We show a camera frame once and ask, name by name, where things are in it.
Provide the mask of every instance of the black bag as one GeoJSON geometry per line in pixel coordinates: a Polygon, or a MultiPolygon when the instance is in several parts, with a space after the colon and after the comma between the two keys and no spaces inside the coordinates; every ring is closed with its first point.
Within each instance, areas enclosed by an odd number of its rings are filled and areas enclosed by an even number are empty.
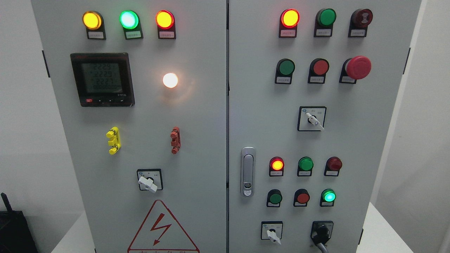
{"type": "Polygon", "coordinates": [[[7,211],[0,212],[0,253],[37,253],[22,211],[13,211],[8,197],[2,193],[7,211]]]}

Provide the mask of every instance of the lightning bolt symbol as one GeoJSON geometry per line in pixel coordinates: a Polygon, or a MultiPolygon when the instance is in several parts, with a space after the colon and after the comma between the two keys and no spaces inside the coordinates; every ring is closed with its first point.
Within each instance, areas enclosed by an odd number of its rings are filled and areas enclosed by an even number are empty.
{"type": "Polygon", "coordinates": [[[162,220],[163,217],[164,217],[164,213],[161,213],[161,214],[159,215],[158,219],[156,219],[155,224],[153,224],[152,229],[150,229],[150,231],[153,231],[153,230],[158,230],[158,229],[161,229],[161,228],[165,228],[165,230],[162,232],[162,234],[159,236],[159,238],[156,239],[156,240],[153,242],[153,246],[155,246],[156,244],[159,243],[159,239],[161,239],[161,237],[165,234],[165,232],[166,232],[166,231],[169,229],[169,227],[172,225],[172,224],[169,224],[169,225],[165,225],[165,226],[156,227],[156,226],[158,226],[158,223],[162,220]]]}

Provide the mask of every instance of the green indicator light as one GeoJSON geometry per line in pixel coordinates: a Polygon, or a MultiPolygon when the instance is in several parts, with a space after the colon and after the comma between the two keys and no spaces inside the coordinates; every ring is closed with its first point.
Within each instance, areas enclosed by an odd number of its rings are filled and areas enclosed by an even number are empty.
{"type": "Polygon", "coordinates": [[[119,20],[125,29],[135,29],[139,24],[138,15],[131,10],[122,11],[119,20]]]}
{"type": "Polygon", "coordinates": [[[295,65],[294,62],[291,60],[285,60],[280,64],[279,70],[280,73],[282,73],[283,75],[290,75],[292,74],[292,72],[294,72],[295,69],[295,65]]]}
{"type": "Polygon", "coordinates": [[[301,170],[310,171],[314,167],[314,163],[312,162],[311,158],[304,157],[300,159],[300,161],[298,161],[298,167],[301,170]]]}
{"type": "Polygon", "coordinates": [[[336,12],[333,9],[324,9],[320,12],[317,21],[321,26],[331,26],[336,21],[336,12]]]}
{"type": "Polygon", "coordinates": [[[326,202],[333,202],[336,199],[336,194],[334,193],[333,190],[328,189],[322,193],[322,198],[326,202]]]}
{"type": "Polygon", "coordinates": [[[278,203],[280,203],[281,202],[281,195],[279,195],[279,194],[272,194],[271,196],[270,196],[270,202],[272,203],[272,204],[278,204],[278,203]]]}

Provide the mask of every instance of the white table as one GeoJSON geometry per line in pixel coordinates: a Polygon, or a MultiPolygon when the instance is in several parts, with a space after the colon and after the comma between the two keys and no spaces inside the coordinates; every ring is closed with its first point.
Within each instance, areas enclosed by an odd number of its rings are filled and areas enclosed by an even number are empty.
{"type": "MultiPolygon", "coordinates": [[[[93,253],[94,241],[83,213],[52,253],[93,253]]],[[[413,253],[377,209],[369,204],[364,233],[356,253],[413,253]]]]}

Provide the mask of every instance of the green push button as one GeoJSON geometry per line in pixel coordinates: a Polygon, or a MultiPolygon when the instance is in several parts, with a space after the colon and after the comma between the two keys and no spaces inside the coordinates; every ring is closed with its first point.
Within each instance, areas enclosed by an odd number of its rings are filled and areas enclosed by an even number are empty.
{"type": "Polygon", "coordinates": [[[336,12],[333,9],[323,9],[319,11],[317,22],[323,27],[331,26],[336,21],[336,12]]]}
{"type": "Polygon", "coordinates": [[[281,202],[281,199],[282,197],[280,194],[272,194],[269,200],[272,204],[279,204],[281,202]]]}
{"type": "Polygon", "coordinates": [[[303,171],[310,171],[314,167],[314,163],[311,158],[303,157],[298,161],[298,167],[303,171]]]}
{"type": "Polygon", "coordinates": [[[293,61],[289,59],[282,59],[280,62],[281,63],[279,64],[278,70],[281,74],[289,76],[292,72],[294,72],[295,64],[293,61]]]}
{"type": "Polygon", "coordinates": [[[322,199],[326,202],[333,202],[336,199],[336,194],[332,189],[326,189],[322,192],[322,199]]]}

